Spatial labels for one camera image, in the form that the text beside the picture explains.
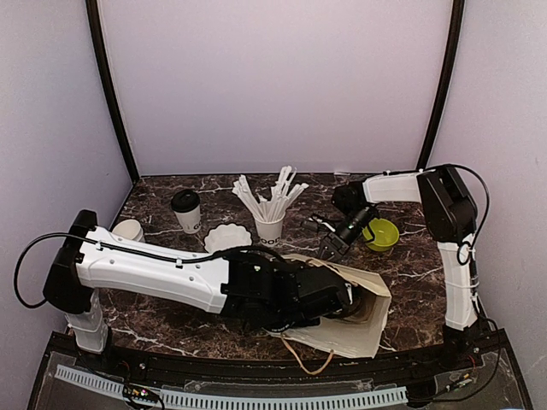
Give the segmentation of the stack of white paper cups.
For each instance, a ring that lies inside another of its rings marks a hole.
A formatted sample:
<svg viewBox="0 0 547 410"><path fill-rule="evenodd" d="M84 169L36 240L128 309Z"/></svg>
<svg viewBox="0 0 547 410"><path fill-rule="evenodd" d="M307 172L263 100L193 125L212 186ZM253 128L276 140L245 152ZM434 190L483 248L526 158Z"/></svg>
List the stack of white paper cups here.
<svg viewBox="0 0 547 410"><path fill-rule="evenodd" d="M112 233L128 240L145 242L144 230L138 220L123 220L112 229Z"/></svg>

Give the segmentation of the black left frame post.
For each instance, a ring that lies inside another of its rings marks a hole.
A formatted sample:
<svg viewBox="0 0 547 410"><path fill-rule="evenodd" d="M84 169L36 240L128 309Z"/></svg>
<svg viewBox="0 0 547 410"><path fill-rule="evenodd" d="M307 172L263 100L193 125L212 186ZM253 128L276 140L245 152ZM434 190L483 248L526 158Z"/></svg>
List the black left frame post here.
<svg viewBox="0 0 547 410"><path fill-rule="evenodd" d="M138 172L137 163L132 153L129 138L126 133L126 128L122 119L121 109L116 96L115 86L109 67L109 59L104 42L101 17L99 15L99 3L96 0L86 0L85 8L97 70L101 80L105 101L107 103L110 120L127 173L132 184L135 185L140 180L140 175Z"/></svg>

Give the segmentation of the brown paper takeout bag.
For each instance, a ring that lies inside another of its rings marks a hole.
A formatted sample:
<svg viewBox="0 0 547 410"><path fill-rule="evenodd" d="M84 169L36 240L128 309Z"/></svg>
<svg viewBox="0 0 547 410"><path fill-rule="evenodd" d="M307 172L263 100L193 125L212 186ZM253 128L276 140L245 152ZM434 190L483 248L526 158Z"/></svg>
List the brown paper takeout bag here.
<svg viewBox="0 0 547 410"><path fill-rule="evenodd" d="M311 256L288 254L284 258L300 261L306 267L330 269L359 290L362 298L356 304L356 311L345 318L324 318L317 326L289 329L281 333L271 333L270 336L280 339L300 368L310 376L323 372L335 355L348 359L373 358L379 350L391 304L391 292L382 277L375 272L322 261ZM328 357L321 367L311 371L291 346L292 342L327 352Z"/></svg>

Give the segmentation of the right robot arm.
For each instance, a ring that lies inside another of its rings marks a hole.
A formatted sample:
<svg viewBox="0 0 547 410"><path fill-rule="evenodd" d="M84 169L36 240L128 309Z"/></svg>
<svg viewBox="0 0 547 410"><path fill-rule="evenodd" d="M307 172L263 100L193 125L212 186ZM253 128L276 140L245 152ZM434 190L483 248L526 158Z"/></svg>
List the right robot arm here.
<svg viewBox="0 0 547 410"><path fill-rule="evenodd" d="M474 247L484 222L477 218L477 205L459 174L461 170L459 165L443 164L418 171L384 172L362 182L341 185L332 195L332 204L344 218L335 222L312 214L303 226L324 231L319 257L338 261L359 235L363 235L368 244L380 239L379 204L419 203L426 229L436 241L443 263L444 326L465 331L479 319Z"/></svg>

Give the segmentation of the white paper cup with straws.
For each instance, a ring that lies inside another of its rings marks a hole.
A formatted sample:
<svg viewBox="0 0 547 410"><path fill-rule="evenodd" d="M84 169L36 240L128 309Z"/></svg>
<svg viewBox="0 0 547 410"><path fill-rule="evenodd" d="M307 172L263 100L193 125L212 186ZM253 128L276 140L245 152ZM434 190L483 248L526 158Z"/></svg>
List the white paper cup with straws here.
<svg viewBox="0 0 547 410"><path fill-rule="evenodd" d="M282 215L276 220L267 222L255 220L258 243L260 245L272 248L279 244L283 230L284 217L285 216Z"/></svg>

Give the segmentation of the lime green bowl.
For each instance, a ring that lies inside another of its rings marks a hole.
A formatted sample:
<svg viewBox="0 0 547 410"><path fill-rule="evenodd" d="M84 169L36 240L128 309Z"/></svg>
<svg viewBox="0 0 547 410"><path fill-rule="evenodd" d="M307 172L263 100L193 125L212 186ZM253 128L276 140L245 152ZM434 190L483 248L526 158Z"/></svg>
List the lime green bowl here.
<svg viewBox="0 0 547 410"><path fill-rule="evenodd" d="M386 219L374 219L363 230L366 246L372 251L385 252L399 241L399 230Z"/></svg>

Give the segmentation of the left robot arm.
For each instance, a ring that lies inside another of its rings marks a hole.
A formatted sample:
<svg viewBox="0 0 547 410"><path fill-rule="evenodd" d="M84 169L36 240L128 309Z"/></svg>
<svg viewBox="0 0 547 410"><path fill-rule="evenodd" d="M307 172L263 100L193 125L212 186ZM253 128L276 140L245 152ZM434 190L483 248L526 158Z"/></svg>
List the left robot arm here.
<svg viewBox="0 0 547 410"><path fill-rule="evenodd" d="M260 245L205 254L133 241L99 226L87 209L69 231L44 234L22 250L14 287L29 251L54 238L63 244L50 265L43 300L27 302L18 290L15 296L28 309L49 303L64 312L77 346L102 372L114 372L121 355L109 345L100 289L183 303L273 333L315 326L323 318L345 319L363 301L356 285L329 266L287 260Z"/></svg>

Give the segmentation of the white scalloped bowl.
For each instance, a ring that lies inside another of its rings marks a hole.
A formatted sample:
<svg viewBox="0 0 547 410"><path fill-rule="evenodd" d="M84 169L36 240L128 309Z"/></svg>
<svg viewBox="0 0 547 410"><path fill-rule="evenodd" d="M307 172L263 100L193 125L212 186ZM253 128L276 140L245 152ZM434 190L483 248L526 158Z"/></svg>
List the white scalloped bowl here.
<svg viewBox="0 0 547 410"><path fill-rule="evenodd" d="M210 254L251 244L251 234L244 226L236 224L218 225L204 238L204 248Z"/></svg>

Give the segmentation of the black frame post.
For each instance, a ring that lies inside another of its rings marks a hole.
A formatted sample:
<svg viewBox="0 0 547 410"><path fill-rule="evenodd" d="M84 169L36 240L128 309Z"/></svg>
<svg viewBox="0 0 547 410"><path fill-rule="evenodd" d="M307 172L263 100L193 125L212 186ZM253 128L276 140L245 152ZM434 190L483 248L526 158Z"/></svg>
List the black frame post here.
<svg viewBox="0 0 547 410"><path fill-rule="evenodd" d="M438 80L438 87L433 101L426 133L421 146L421 151L415 166L416 169L425 169L427 167L438 135L438 129L440 127L444 106L449 93L453 69L456 62L456 54L461 36L465 3L466 2L464 0L454 0L452 2L450 24L444 50L443 63Z"/></svg>
<svg viewBox="0 0 547 410"><path fill-rule="evenodd" d="M122 119L121 109L116 96L115 86L109 67L109 59L104 42L101 17L99 15L99 3L96 0L86 0L85 8L97 70L101 80L105 101L107 103L110 120L127 173L132 184L135 185L140 180L140 175L138 172L137 163L132 153L129 138L126 133L126 128Z"/></svg>

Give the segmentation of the black right frame post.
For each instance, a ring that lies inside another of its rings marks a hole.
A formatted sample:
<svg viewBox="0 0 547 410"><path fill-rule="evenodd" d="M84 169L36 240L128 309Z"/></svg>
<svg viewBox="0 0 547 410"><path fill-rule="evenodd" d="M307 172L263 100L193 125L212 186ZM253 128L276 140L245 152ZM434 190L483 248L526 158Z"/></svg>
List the black right frame post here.
<svg viewBox="0 0 547 410"><path fill-rule="evenodd" d="M454 0L452 2L450 24L444 50L443 63L438 80L438 87L433 101L426 133L421 146L421 151L415 166L416 169L425 169L427 167L438 135L438 129L440 127L444 106L449 93L453 69L456 62L456 54L461 36L465 3L466 2L464 0Z"/></svg>

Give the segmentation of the wrapped white straw bundle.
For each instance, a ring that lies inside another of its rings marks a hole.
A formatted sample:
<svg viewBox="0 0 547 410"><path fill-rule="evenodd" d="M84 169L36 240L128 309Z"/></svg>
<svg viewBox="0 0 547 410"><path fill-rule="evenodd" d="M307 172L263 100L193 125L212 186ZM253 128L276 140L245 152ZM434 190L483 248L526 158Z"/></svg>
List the wrapped white straw bundle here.
<svg viewBox="0 0 547 410"><path fill-rule="evenodd" d="M294 183L297 169L284 166L275 183L269 188L269 197L255 194L245 175L232 184L232 193L247 207L253 218L262 223L275 222L285 216L286 210L309 188L307 183Z"/></svg>

